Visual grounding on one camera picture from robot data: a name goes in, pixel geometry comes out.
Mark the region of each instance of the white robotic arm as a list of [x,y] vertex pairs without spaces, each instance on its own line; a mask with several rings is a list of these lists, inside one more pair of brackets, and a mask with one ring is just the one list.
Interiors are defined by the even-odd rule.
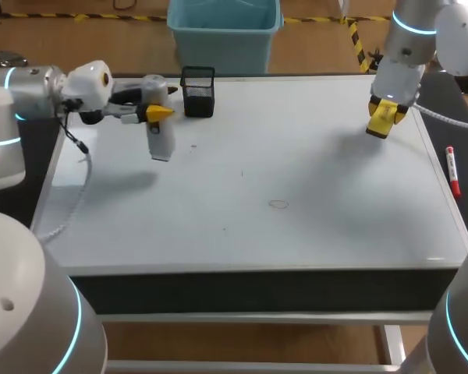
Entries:
[[[89,125],[107,115],[126,124],[143,122],[152,158],[168,161],[175,149],[175,138],[166,119],[173,110],[166,107],[165,79],[146,76],[130,86],[115,85],[103,61],[80,66],[68,76],[55,66],[0,69],[0,189],[20,183],[25,176],[18,122],[49,118],[60,121],[59,116],[70,112],[80,113],[82,121]],[[77,145],[88,152],[82,142]]]
[[435,52],[448,73],[468,76],[468,0],[398,0],[371,87],[368,133],[384,139],[402,120]]

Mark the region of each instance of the white cylindrical robot base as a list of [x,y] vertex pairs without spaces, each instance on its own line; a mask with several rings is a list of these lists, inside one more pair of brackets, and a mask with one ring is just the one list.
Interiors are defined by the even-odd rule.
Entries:
[[427,349],[437,374],[468,373],[468,256],[431,317]]
[[34,235],[0,214],[0,374],[100,374],[105,333]]

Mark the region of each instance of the wooden floor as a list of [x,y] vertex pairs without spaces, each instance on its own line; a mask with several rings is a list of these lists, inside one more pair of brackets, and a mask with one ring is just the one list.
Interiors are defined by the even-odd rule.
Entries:
[[[131,0],[119,0],[124,6]],[[386,16],[394,0],[352,0],[352,16]],[[337,16],[337,0],[281,0],[287,17]],[[6,12],[113,13],[111,0],[2,0]],[[166,15],[167,0],[139,0],[119,14]],[[366,51],[381,47],[388,23],[358,27]],[[88,19],[7,19],[0,49],[32,63],[64,70],[103,59],[113,72],[179,72],[176,48],[164,23]],[[286,24],[274,38],[270,72],[359,72],[349,32],[337,23]],[[112,359],[321,362],[372,364],[384,361],[373,326],[280,326],[109,323]],[[406,350],[425,327],[402,329]]]

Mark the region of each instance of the pen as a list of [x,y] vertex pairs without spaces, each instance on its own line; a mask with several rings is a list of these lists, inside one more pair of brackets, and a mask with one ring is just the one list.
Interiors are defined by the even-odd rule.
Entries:
[[459,189],[456,159],[454,158],[454,148],[452,146],[445,148],[445,157],[447,158],[447,168],[449,169],[449,181],[451,182],[452,194],[455,199],[458,199],[461,197],[461,190]]

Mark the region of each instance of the yellow black caution tape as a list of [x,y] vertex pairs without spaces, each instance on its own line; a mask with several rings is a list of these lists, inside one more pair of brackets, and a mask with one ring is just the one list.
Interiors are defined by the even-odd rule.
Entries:
[[337,18],[337,17],[306,17],[306,18],[292,18],[284,17],[285,23],[329,23],[329,22],[338,22],[345,23],[349,21],[360,22],[360,21],[379,21],[386,22],[389,21],[391,17],[346,17],[346,18]]
[[360,70],[362,72],[369,72],[369,65],[367,64],[366,54],[364,53],[364,48],[359,39],[359,33],[357,32],[357,22],[348,21],[350,36],[352,37],[353,48],[357,55],[357,61],[360,65]]
[[77,21],[83,19],[122,19],[125,21],[166,22],[165,16],[120,16],[116,14],[93,13],[2,13],[3,19],[11,18],[73,18]]
[[[95,13],[2,13],[3,19],[11,18],[73,18],[75,20],[83,19],[122,19],[125,21],[148,21],[148,22],[166,22],[166,16],[127,16],[118,14],[95,14]],[[390,17],[306,17],[292,18],[285,17],[285,23],[330,23],[330,22],[360,22],[360,21],[389,21]]]

